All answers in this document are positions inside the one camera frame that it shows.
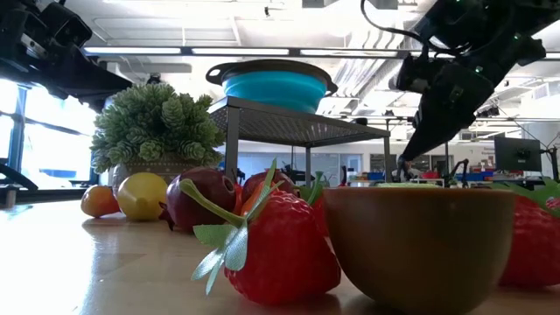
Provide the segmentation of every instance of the table surface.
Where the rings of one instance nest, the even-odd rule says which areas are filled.
[[[190,280],[210,251],[162,221],[121,214],[89,219],[78,202],[0,211],[0,314],[373,314],[392,315],[343,277],[316,300],[267,308],[220,275],[209,297]],[[469,315],[558,315],[560,287],[497,290]]]

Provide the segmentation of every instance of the lemon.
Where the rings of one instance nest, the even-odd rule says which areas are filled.
[[[154,173],[139,172],[126,178],[119,186],[116,200],[121,211],[133,221],[154,221],[165,203],[167,183]]]

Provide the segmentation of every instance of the wooden bowl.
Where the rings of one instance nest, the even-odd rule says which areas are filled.
[[[486,189],[325,189],[334,252],[350,281],[407,314],[455,315],[498,283],[515,196]]]

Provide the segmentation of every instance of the ceiling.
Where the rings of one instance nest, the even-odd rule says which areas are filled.
[[[399,10],[367,12],[381,25],[413,25],[433,0],[399,0]],[[378,31],[360,12],[357,0],[67,0],[94,31],[88,46],[291,46],[346,48],[410,48],[400,35]],[[560,23],[535,36],[550,49],[560,49]],[[207,70],[219,63],[246,58],[128,57],[113,58],[120,72],[136,82],[161,72],[178,91],[223,97],[221,87],[206,82]],[[379,116],[390,109],[412,116],[418,94],[389,90],[399,64],[382,59],[301,59],[326,70],[339,85],[335,98],[324,99],[321,115]],[[496,89],[493,103],[518,116],[521,99],[545,81],[560,80],[560,62],[536,62],[515,68]],[[515,125],[477,127],[488,130]],[[406,137],[411,127],[396,126],[394,137]]]

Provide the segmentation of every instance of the succulent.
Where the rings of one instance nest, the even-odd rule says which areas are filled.
[[[157,161],[174,154],[194,165],[221,160],[214,148],[225,135],[207,113],[212,98],[195,101],[168,84],[136,85],[115,96],[95,119],[91,150],[95,172],[102,173],[134,159]]]

